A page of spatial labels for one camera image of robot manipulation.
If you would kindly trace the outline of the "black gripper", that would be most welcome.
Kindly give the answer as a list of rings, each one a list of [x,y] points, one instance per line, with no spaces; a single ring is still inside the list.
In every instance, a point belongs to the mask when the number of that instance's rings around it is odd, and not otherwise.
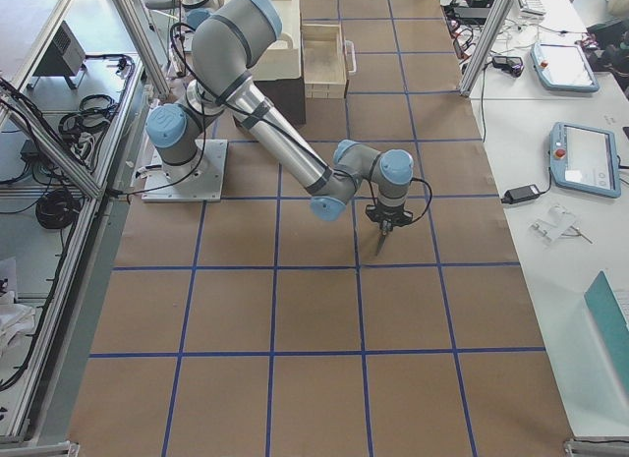
[[[368,204],[365,214],[371,222],[380,225],[379,229],[382,232],[391,232],[393,227],[403,227],[413,222],[413,213],[406,210],[404,205]]]

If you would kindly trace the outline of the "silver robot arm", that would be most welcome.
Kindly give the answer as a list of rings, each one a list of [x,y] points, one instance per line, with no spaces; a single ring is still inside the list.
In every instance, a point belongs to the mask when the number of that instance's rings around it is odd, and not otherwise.
[[[146,120],[148,137],[164,167],[197,160],[197,139],[214,119],[230,111],[311,195],[311,209],[319,218],[337,219],[361,184],[369,182],[378,194],[366,215],[381,231],[416,222],[405,207],[414,168],[409,152],[381,152],[344,140],[327,164],[255,85],[250,69],[281,32],[271,0],[230,0],[195,29],[193,79],[185,95],[157,107]]]

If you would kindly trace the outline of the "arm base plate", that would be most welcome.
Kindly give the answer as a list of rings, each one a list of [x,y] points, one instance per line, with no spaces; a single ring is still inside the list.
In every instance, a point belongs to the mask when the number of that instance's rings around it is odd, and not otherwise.
[[[142,200],[147,202],[220,202],[228,153],[226,140],[196,139],[198,154],[182,166],[164,164],[157,149],[146,172]]]

